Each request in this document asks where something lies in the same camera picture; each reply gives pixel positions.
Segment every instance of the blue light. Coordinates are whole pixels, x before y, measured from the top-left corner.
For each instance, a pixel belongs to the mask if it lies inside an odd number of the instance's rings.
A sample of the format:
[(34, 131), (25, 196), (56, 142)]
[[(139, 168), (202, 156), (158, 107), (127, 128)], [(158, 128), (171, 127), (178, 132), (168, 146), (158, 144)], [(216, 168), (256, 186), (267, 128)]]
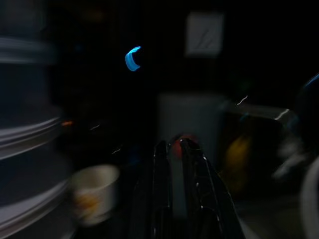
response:
[(136, 71), (138, 68), (140, 68), (140, 66), (134, 62), (132, 56), (132, 53), (137, 52), (140, 48), (140, 46), (134, 47), (132, 50), (128, 52), (128, 54), (125, 55), (125, 62), (130, 71)]

